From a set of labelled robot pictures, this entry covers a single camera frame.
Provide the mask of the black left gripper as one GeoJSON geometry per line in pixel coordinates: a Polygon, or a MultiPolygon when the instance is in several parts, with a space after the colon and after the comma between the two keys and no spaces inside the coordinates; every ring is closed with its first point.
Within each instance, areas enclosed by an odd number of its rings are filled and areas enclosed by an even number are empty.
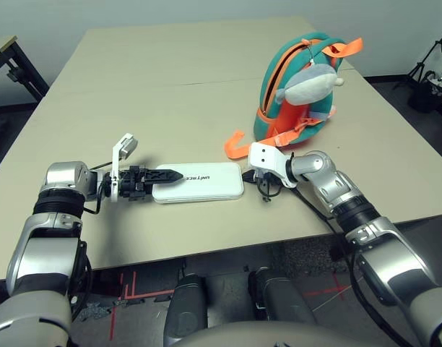
{"type": "Polygon", "coordinates": [[[118,196],[129,201],[145,200],[152,193],[153,184],[173,184],[184,179],[182,173],[172,169],[152,169],[130,166],[119,174],[118,196]],[[147,183],[148,176],[154,177],[147,183]]]}

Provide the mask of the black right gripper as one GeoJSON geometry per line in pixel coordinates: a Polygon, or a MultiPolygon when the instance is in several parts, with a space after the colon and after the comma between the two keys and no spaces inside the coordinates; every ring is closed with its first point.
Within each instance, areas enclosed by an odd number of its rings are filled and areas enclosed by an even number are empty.
{"type": "Polygon", "coordinates": [[[243,181],[255,181],[257,185],[268,185],[271,182],[270,173],[255,173],[255,170],[248,170],[242,173],[243,181]]]}

